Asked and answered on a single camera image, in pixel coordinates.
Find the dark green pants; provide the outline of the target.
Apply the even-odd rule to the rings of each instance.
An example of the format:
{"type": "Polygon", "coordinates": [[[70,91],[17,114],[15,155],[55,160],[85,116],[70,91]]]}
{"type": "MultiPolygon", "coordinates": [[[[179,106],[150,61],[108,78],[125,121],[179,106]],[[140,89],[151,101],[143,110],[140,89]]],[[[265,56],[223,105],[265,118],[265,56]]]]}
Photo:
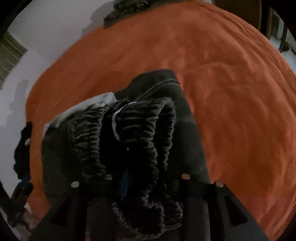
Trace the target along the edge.
{"type": "Polygon", "coordinates": [[[171,70],[81,102],[43,137],[44,190],[51,207],[80,179],[126,175],[113,212],[127,240],[181,240],[183,174],[209,183],[199,132],[171,70]]]}

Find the black garment with white script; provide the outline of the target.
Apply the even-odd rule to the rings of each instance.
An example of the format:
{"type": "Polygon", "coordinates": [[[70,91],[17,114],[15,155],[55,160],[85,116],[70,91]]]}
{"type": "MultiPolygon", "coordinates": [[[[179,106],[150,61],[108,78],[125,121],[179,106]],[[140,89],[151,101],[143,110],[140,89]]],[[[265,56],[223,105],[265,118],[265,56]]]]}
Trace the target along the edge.
{"type": "Polygon", "coordinates": [[[33,125],[27,122],[26,126],[21,130],[21,138],[14,151],[14,171],[18,179],[30,180],[30,143],[33,125]]]}

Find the orange fleece blanket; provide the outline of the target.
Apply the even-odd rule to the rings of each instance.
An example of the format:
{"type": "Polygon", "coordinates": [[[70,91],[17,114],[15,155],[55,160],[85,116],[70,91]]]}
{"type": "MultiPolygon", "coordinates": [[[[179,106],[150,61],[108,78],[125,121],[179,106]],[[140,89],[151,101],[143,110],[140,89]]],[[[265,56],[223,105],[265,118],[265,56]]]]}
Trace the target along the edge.
{"type": "Polygon", "coordinates": [[[212,181],[222,180],[277,240],[295,214],[295,74],[258,30],[212,4],[184,1],[97,28],[33,86],[26,104],[32,214],[49,210],[42,184],[45,123],[141,73],[171,69],[197,123],[212,181]]]}

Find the dark patterned garment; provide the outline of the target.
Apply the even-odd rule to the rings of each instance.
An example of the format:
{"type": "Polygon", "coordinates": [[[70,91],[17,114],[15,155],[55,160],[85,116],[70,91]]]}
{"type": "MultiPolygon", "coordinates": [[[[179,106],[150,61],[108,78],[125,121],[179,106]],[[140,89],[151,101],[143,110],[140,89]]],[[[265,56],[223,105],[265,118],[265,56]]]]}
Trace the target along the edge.
{"type": "Polygon", "coordinates": [[[149,11],[166,4],[182,3],[184,1],[176,0],[130,0],[130,1],[114,1],[113,10],[103,18],[103,26],[111,27],[115,23],[136,15],[143,11],[149,11]]]}

